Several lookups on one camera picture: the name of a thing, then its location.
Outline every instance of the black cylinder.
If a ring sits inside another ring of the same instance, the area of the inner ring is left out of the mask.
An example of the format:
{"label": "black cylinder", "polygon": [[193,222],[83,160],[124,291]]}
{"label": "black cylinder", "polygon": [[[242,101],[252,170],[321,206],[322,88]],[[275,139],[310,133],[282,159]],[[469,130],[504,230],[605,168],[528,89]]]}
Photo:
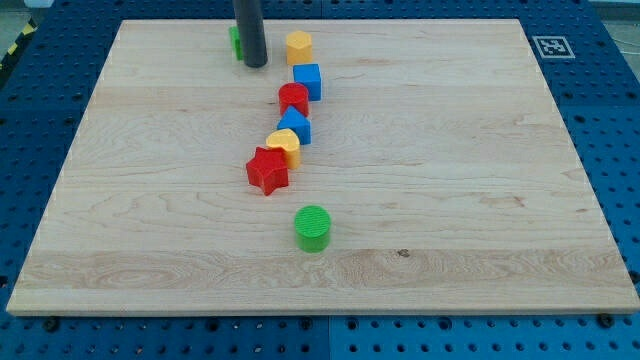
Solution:
{"label": "black cylinder", "polygon": [[244,63],[253,68],[267,63],[267,44],[264,38],[260,0],[233,0],[238,23]]}

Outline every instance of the blue cube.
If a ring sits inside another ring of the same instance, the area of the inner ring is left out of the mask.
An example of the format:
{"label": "blue cube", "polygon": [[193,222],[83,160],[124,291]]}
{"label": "blue cube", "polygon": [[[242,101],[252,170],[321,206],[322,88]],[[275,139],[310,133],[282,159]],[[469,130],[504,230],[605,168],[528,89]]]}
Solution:
{"label": "blue cube", "polygon": [[300,145],[311,144],[311,122],[293,106],[289,106],[282,115],[282,119],[278,123],[278,130],[291,129],[298,139]]}
{"label": "blue cube", "polygon": [[293,65],[293,81],[307,87],[310,101],[322,99],[322,79],[318,64]]}

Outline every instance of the red star block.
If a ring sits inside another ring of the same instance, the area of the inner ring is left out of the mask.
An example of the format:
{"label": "red star block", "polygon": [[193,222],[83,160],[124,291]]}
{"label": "red star block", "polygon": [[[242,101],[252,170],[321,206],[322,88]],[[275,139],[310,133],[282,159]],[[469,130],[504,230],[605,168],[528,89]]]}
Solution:
{"label": "red star block", "polygon": [[249,184],[258,186],[265,195],[273,190],[289,185],[287,163],[284,161],[284,149],[256,148],[256,155],[247,163]]}

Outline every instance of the green cylinder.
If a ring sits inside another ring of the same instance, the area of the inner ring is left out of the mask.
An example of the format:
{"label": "green cylinder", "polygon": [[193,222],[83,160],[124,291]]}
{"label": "green cylinder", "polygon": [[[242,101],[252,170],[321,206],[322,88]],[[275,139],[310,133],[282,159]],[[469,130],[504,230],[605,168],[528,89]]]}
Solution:
{"label": "green cylinder", "polygon": [[296,243],[302,251],[317,253],[324,250],[331,237],[331,217],[320,206],[310,205],[298,210],[294,220]]}

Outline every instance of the wood grain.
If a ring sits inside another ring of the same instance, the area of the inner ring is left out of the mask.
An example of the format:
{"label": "wood grain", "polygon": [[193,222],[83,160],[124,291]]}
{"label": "wood grain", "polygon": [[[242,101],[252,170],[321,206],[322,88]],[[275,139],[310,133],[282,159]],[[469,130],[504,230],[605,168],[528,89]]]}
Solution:
{"label": "wood grain", "polygon": [[[633,312],[636,291],[514,20],[125,21],[40,223],[15,315]],[[290,186],[244,164],[313,35],[323,101]],[[293,216],[332,216],[321,254]]]}

